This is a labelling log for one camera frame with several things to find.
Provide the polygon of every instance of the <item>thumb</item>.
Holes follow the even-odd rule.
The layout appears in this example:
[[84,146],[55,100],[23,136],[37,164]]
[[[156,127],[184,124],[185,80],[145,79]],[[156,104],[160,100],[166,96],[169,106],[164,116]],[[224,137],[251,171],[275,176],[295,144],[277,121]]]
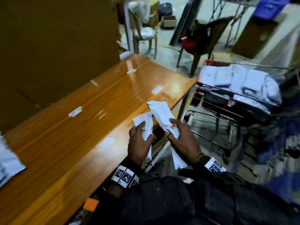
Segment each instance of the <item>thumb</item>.
[[146,143],[149,144],[149,145],[151,145],[152,142],[154,141],[154,139],[155,139],[155,136],[154,136],[154,134],[152,133],[152,134],[150,134],[150,135],[148,136],[148,138],[147,138],[147,140],[146,140]]
[[169,133],[167,138],[171,144],[177,145],[178,139],[176,139],[172,133]]

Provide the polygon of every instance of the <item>black clothing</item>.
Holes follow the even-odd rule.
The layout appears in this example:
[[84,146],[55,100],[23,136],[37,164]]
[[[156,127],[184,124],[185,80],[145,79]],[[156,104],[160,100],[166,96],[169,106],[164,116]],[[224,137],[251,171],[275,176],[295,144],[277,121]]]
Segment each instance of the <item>black clothing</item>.
[[298,205],[288,204],[260,185],[228,172],[211,173],[204,156],[193,170],[179,175],[192,178],[186,184],[176,177],[142,174],[140,167],[126,160],[130,169],[142,174],[138,185],[119,199],[100,195],[88,225],[96,224],[300,224]]

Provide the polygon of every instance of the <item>purple plastic bin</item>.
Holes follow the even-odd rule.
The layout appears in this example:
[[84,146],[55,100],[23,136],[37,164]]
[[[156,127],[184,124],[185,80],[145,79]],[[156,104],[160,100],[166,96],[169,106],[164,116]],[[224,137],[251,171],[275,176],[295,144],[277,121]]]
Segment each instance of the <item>purple plastic bin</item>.
[[253,16],[270,20],[275,18],[290,0],[260,0]]

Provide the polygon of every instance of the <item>yellow bracelet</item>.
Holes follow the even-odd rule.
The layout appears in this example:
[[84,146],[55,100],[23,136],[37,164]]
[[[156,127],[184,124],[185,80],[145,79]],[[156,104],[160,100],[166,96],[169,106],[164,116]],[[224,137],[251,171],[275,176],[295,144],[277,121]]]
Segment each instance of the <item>yellow bracelet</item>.
[[194,156],[191,158],[191,161],[192,161],[193,158],[195,158],[197,155],[201,155],[201,154],[202,154],[202,156],[204,156],[203,152],[199,152],[199,153],[197,153],[196,155],[194,155]]

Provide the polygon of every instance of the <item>person's left hand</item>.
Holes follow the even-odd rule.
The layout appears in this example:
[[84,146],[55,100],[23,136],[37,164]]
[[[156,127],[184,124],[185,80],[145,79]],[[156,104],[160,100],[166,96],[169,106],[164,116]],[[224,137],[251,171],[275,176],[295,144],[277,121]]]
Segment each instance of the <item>person's left hand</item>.
[[142,137],[142,128],[145,125],[143,121],[138,126],[133,126],[129,130],[129,144],[128,144],[128,159],[133,160],[138,165],[142,165],[143,161],[146,159],[150,146],[154,140],[154,135],[148,136],[145,141]]

